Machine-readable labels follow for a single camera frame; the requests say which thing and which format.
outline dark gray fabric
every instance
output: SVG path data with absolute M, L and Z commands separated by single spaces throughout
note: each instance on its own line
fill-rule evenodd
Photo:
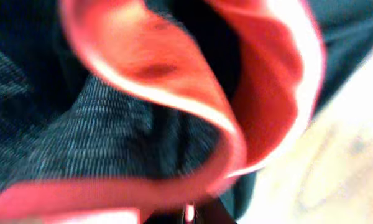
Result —
M 88 77 L 59 113 L 0 53 L 0 190 L 20 180 L 187 175 L 215 148 L 217 130 Z
M 373 47 L 373 0 L 308 0 L 326 44 L 326 73 L 315 113 Z

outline light wooden surface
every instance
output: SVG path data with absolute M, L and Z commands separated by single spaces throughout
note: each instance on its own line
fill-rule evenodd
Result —
M 373 53 L 294 149 L 259 172 L 238 223 L 373 224 Z

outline red trim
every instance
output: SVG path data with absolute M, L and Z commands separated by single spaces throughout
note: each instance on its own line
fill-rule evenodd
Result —
M 181 207 L 224 190 L 235 180 L 227 177 L 259 169 L 299 137 L 323 68 L 318 31 L 301 3 L 207 2 L 241 38 L 243 71 L 232 108 L 194 41 L 142 0 L 62 0 L 61 15 L 81 61 L 112 87 L 215 125 L 221 138 L 209 161 L 193 175 L 172 180 L 18 183 L 0 194 L 0 218 Z

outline knit fabric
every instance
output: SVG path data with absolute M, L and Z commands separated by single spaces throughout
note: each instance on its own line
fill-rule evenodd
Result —
M 0 53 L 0 190 L 21 180 L 187 175 L 207 160 L 217 137 L 201 119 L 95 77 L 59 114 Z

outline textured fabric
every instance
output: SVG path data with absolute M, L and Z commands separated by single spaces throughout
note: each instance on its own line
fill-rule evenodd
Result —
M 94 77 L 61 115 L 34 101 L 32 92 L 27 77 L 0 53 L 0 190 L 32 179 L 185 175 L 215 146 L 216 130 L 201 119 L 137 100 Z
M 56 1 L 0 1 L 0 51 L 19 66 L 35 88 L 36 96 L 61 112 L 69 109 L 83 85 L 67 87 L 67 80 L 54 45 Z

